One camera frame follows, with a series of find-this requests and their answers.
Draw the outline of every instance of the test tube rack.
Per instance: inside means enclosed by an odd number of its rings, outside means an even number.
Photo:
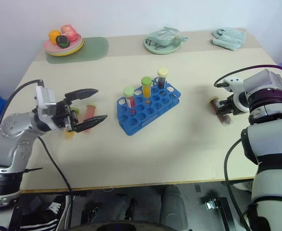
[[[127,106],[124,97],[117,100],[117,119],[128,136],[132,136],[179,103],[180,92],[167,81],[164,89],[159,89],[157,81],[158,78],[152,80],[150,98],[144,98],[142,86],[134,90],[134,108]]]

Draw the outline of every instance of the white table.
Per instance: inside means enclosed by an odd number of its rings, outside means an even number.
[[[95,103],[95,115],[108,114],[90,133],[78,133],[72,139],[65,139],[64,132],[48,132],[42,137],[72,188],[224,179],[224,157],[241,130],[249,125],[248,114],[231,116],[233,123],[222,126],[209,110],[208,99],[214,95],[225,99],[230,93],[214,88],[213,83],[233,70],[274,62],[251,35],[242,48],[229,51],[210,44],[210,32],[187,34],[189,42],[169,55],[147,52],[142,47],[143,36],[109,38],[108,56],[97,61],[49,64],[42,52],[37,55],[20,84],[41,78],[45,87],[54,90],[58,101],[76,89],[98,89],[97,94],[73,106],[82,115],[87,104]],[[125,39],[130,39],[132,45],[125,47]],[[116,100],[124,87],[140,86],[142,77],[156,77],[161,67],[169,70],[167,80],[181,92],[180,102],[133,136],[127,136],[117,120]],[[237,76],[247,78],[258,71],[261,69]],[[22,90],[6,115],[33,109],[34,96],[34,86]],[[256,172],[241,145],[231,154],[228,166],[232,180],[252,178]],[[43,170],[24,174],[23,192],[65,190],[65,183],[39,141],[34,143],[27,167]]]

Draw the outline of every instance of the pink plate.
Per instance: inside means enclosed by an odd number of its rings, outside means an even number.
[[[43,48],[51,53],[62,53],[65,51],[70,51],[78,47],[82,43],[82,37],[81,35],[78,34],[78,39],[75,40],[74,42],[70,43],[70,46],[66,48],[60,48],[59,46],[53,44],[50,40],[45,41]]]

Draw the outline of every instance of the white wall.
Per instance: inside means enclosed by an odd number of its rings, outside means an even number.
[[[266,1],[272,2],[274,14],[262,9],[264,2],[0,0],[0,95],[9,97],[42,48],[48,32],[64,24],[72,24],[85,37],[147,34],[163,26],[174,26],[181,31],[213,30],[225,26],[250,28],[269,54],[280,61],[282,45],[277,47],[275,43],[282,40],[282,34],[278,38],[272,33],[276,28],[272,28],[270,22],[275,22],[273,18],[278,17],[274,26],[281,27],[282,0]],[[266,17],[259,20],[258,11]]]

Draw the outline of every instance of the black cable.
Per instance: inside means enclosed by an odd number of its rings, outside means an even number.
[[[223,167],[223,168],[224,168],[224,178],[225,178],[225,180],[226,180],[226,185],[227,185],[227,189],[228,189],[229,196],[230,196],[230,198],[231,198],[231,200],[232,200],[232,203],[233,203],[233,205],[234,205],[234,207],[235,207],[235,209],[236,209],[236,212],[237,212],[237,214],[238,214],[238,216],[239,216],[239,218],[240,218],[240,220],[241,220],[241,222],[242,222],[242,225],[244,226],[244,228],[245,228],[247,231],[250,231],[250,228],[249,228],[249,226],[248,226],[246,220],[243,218],[242,212],[241,212],[241,210],[240,210],[239,207],[238,207],[238,204],[237,204],[237,202],[236,202],[236,200],[235,200],[234,194],[233,194],[232,189],[231,189],[231,185],[230,185],[229,180],[228,180],[228,157],[229,157],[229,155],[231,154],[231,152],[233,151],[233,149],[236,147],[236,145],[239,144],[241,141],[242,141],[241,139],[237,140],[237,141],[230,147],[230,149],[228,150],[227,155],[226,155],[226,157],[225,157],[225,159],[224,159],[224,167]]]
[[[18,87],[18,88],[11,94],[11,96],[9,97],[9,99],[7,100],[7,103],[6,103],[6,105],[5,105],[5,107],[4,107],[3,111],[2,111],[2,113],[1,113],[1,115],[0,115],[0,124],[1,124],[1,122],[2,122],[2,119],[3,119],[3,117],[4,117],[5,113],[6,113],[6,111],[7,111],[7,108],[8,108],[8,106],[9,106],[9,104],[11,103],[11,100],[14,98],[14,96],[15,96],[21,89],[23,89],[24,87],[26,87],[26,86],[28,86],[28,85],[30,85],[30,84],[33,84],[33,83],[37,83],[39,86],[43,86],[43,87],[44,87],[44,83],[43,83],[43,80],[42,80],[42,79],[35,79],[35,80],[29,81],[29,82],[27,82],[27,83],[25,83],[25,84],[22,84],[20,87]]]
[[[69,190],[69,193],[70,193],[70,201],[71,201],[71,204],[70,204],[70,211],[69,211],[69,220],[68,220],[68,228],[70,229],[70,226],[71,226],[71,218],[72,218],[72,209],[73,209],[73,191],[72,191],[72,188],[70,187],[70,184],[67,180],[67,178],[65,177],[65,175],[63,174],[62,170],[59,168],[59,166],[56,164],[56,162],[54,161],[54,159],[52,158],[48,148],[46,147],[45,145],[45,142],[43,141],[43,139],[41,137],[38,137],[38,139],[41,141],[47,155],[49,156],[51,162],[53,163],[53,165],[55,166],[55,168],[57,169],[57,171],[59,172],[59,174],[62,176],[63,180],[65,181],[67,187],[68,187],[68,190]]]
[[[249,66],[249,67],[245,67],[243,69],[239,69],[237,71],[232,71],[222,77],[220,77],[219,79],[216,80],[216,82],[214,83],[214,87],[217,87],[217,83],[221,80],[223,80],[225,77],[228,77],[230,75],[233,75],[233,74],[236,74],[238,72],[241,72],[241,71],[246,71],[246,70],[250,70],[250,69],[255,69],[255,68],[264,68],[264,67],[271,67],[271,68],[277,68],[277,69],[280,69],[282,70],[282,66],[278,66],[278,65],[270,65],[270,64],[264,64],[264,65],[255,65],[255,66]]]

